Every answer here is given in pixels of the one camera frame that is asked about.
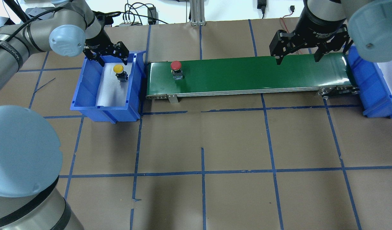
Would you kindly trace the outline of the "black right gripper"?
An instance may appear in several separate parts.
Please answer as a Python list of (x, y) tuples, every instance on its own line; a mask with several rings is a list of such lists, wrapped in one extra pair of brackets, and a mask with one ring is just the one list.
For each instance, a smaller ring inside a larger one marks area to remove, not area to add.
[(344, 47), (346, 51), (349, 46), (350, 36), (343, 19), (320, 19), (310, 10), (304, 9), (293, 31), (276, 31), (269, 44), (269, 52), (276, 58), (276, 64), (280, 65), (285, 56), (301, 49), (318, 48), (314, 54), (314, 61), (319, 62), (331, 51), (340, 51)]

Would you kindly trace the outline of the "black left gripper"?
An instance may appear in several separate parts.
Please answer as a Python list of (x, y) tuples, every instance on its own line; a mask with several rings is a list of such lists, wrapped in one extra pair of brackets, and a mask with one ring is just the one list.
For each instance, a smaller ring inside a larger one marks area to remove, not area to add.
[(121, 59), (124, 65), (127, 65), (129, 57), (129, 50), (126, 45), (122, 41), (113, 43), (104, 29), (101, 29), (99, 34), (93, 38), (85, 40), (83, 53), (89, 61), (97, 62), (101, 67), (104, 67), (101, 56), (117, 57)]

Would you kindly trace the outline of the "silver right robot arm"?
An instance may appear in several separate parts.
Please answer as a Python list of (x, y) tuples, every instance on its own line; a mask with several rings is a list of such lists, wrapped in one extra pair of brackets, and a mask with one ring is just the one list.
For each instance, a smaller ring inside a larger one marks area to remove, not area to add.
[(369, 62), (392, 61), (392, 0), (304, 0), (296, 28), (278, 30), (269, 44), (280, 65), (300, 49), (317, 48), (315, 62), (352, 44)]

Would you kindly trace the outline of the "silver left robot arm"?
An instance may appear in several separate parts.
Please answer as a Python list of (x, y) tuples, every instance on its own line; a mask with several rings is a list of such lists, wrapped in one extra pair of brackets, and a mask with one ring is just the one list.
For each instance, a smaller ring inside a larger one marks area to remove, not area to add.
[[(0, 90), (39, 52), (75, 57), (84, 53), (128, 63), (129, 50), (110, 38), (84, 0), (52, 0), (54, 13), (0, 27)], [(21, 106), (0, 106), (0, 230), (82, 230), (57, 190), (62, 169), (59, 138), (46, 119)]]

